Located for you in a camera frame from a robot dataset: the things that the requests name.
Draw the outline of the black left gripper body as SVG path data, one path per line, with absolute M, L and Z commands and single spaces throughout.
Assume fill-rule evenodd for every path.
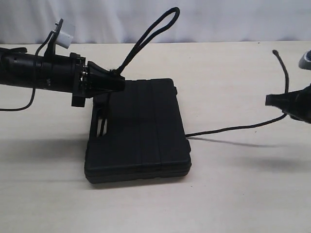
M 76 53 L 70 53 L 73 65 L 73 87 L 71 105 L 84 107 L 86 102 L 86 58 Z

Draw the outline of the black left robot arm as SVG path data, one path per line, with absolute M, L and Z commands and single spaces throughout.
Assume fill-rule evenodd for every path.
M 86 99 L 96 95 L 125 88 L 123 76 L 79 54 L 35 56 L 23 47 L 0 50 L 0 83 L 71 93 L 74 107 L 84 107 Z

